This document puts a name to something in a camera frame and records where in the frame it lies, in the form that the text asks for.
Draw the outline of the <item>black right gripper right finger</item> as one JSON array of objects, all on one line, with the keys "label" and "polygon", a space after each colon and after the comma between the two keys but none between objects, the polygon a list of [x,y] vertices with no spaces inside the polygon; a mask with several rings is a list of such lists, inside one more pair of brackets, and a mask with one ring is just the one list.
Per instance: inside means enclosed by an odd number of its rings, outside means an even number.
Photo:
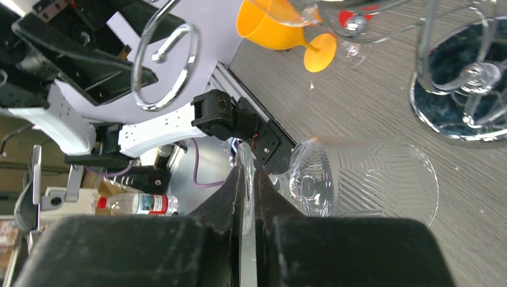
[{"label": "black right gripper right finger", "polygon": [[454,286],[422,223],[303,215],[257,170],[253,180],[258,286]]}]

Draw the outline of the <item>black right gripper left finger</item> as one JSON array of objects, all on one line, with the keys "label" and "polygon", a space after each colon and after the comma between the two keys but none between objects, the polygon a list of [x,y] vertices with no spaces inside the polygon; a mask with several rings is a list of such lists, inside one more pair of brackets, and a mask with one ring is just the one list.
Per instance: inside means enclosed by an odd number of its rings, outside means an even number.
[{"label": "black right gripper left finger", "polygon": [[43,232],[16,286],[239,286],[245,171],[187,215],[70,216]]}]

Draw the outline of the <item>clear ribbed wine glass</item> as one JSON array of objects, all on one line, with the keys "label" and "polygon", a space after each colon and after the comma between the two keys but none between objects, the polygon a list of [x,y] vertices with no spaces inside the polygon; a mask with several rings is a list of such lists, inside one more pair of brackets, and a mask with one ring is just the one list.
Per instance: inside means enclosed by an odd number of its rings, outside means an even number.
[{"label": "clear ribbed wine glass", "polygon": [[310,137],[269,179],[306,216],[408,218],[431,225],[438,210],[432,163],[406,142]]}]

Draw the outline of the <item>yellow wine glass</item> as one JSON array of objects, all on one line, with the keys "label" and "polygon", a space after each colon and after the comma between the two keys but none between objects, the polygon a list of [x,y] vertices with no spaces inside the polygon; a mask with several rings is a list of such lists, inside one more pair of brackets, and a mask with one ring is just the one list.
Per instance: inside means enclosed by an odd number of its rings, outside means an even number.
[{"label": "yellow wine glass", "polygon": [[304,47],[304,66],[307,71],[317,73],[333,61],[337,40],[323,33],[309,42],[304,36],[307,25],[289,1],[243,1],[236,20],[240,37],[266,49],[282,51]]}]

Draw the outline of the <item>red wine glass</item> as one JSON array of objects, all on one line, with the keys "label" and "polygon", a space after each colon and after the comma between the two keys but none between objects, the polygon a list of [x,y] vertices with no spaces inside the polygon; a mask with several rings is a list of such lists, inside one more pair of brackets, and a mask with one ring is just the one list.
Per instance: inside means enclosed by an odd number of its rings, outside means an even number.
[{"label": "red wine glass", "polygon": [[[370,7],[365,7],[363,8],[363,10],[365,11],[372,11],[372,10],[376,10],[378,8],[378,5],[375,5],[375,6],[370,6]],[[345,28],[346,27],[346,24],[347,22],[353,17],[355,16],[356,14],[353,13],[352,11],[349,11],[349,10],[340,10],[340,12],[338,13],[338,20],[340,22],[340,25],[342,28]],[[363,15],[363,18],[368,22],[370,21],[372,18],[374,17],[373,14],[364,14]]]}]

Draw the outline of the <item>chrome wine glass rack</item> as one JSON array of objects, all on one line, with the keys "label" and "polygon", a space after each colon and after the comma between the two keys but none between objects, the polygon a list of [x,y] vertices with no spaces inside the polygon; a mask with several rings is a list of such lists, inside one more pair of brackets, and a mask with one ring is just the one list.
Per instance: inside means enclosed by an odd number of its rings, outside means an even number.
[{"label": "chrome wine glass rack", "polygon": [[[400,1],[317,1],[324,9],[344,9],[358,12],[366,6],[378,5],[375,14],[384,10],[389,10],[400,6]],[[179,96],[184,89],[187,80],[194,72],[194,66],[199,52],[198,42],[199,34],[197,29],[191,24],[182,24],[169,36],[167,41],[153,56],[154,61],[163,62],[166,54],[179,41],[180,37],[190,34],[191,44],[188,51],[187,64],[181,71],[172,89],[162,99],[157,102],[146,102],[142,98],[142,62],[145,56],[145,50],[149,44],[156,28],[161,22],[162,17],[173,8],[175,1],[169,1],[165,6],[161,7],[147,22],[135,56],[132,68],[131,88],[137,106],[140,109],[149,112],[160,111]],[[482,26],[482,42],[476,61],[468,64],[463,68],[460,75],[445,84],[437,84],[433,81],[429,69],[429,40],[432,36],[433,23],[436,18],[436,1],[427,1],[426,9],[422,18],[417,22],[419,28],[419,40],[416,49],[416,75],[421,87],[428,93],[432,94],[450,94],[456,90],[463,90],[473,95],[484,95],[489,93],[496,83],[501,79],[501,71],[498,66],[485,62],[494,34],[496,33],[497,19],[483,18]],[[347,40],[352,44],[373,43],[373,39],[362,39],[361,34],[348,36],[346,30],[337,24],[331,25],[332,31],[338,36]],[[228,138],[239,138],[242,140],[251,139],[257,128],[257,120],[249,120],[245,116],[237,116],[232,108],[224,108],[219,111],[212,111],[211,100],[205,96],[197,99],[192,105],[193,119],[190,120],[190,126],[197,131],[198,134],[207,134],[216,138],[225,140]]]}]

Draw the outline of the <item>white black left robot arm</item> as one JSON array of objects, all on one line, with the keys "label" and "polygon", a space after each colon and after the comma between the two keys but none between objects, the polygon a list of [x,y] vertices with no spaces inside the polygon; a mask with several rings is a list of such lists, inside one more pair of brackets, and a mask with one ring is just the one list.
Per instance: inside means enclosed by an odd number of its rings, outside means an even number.
[{"label": "white black left robot arm", "polygon": [[[240,1],[178,1],[157,26],[145,54],[152,55],[181,24],[200,35],[196,69],[176,98],[199,94],[218,62],[229,62]],[[1,5],[1,114],[48,108],[56,86],[80,115],[138,123],[155,116],[135,104],[130,73],[141,33],[161,8],[148,1],[36,1],[23,16]]]}]

